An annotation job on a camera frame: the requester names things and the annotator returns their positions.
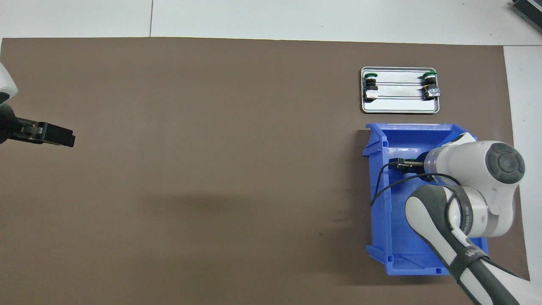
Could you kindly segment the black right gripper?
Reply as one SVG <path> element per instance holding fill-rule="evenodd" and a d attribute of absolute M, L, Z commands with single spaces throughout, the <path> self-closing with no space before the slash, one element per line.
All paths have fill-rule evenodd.
<path fill-rule="evenodd" d="M 397 170 L 400 171 L 414 171 L 417 175 L 425 174 L 424 162 L 427 155 L 418 155 L 415 159 L 415 163 L 400 163 L 397 164 Z M 430 182 L 430 176 L 420 176 L 420 179 L 426 183 Z"/>

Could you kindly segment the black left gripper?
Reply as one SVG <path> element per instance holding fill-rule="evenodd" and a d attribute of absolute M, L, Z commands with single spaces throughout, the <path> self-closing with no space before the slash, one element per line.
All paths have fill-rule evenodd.
<path fill-rule="evenodd" d="M 0 144 L 8 139 L 32 144 L 52 144 L 74 147 L 73 130 L 47 122 L 20 120 L 9 104 L 0 107 Z"/>

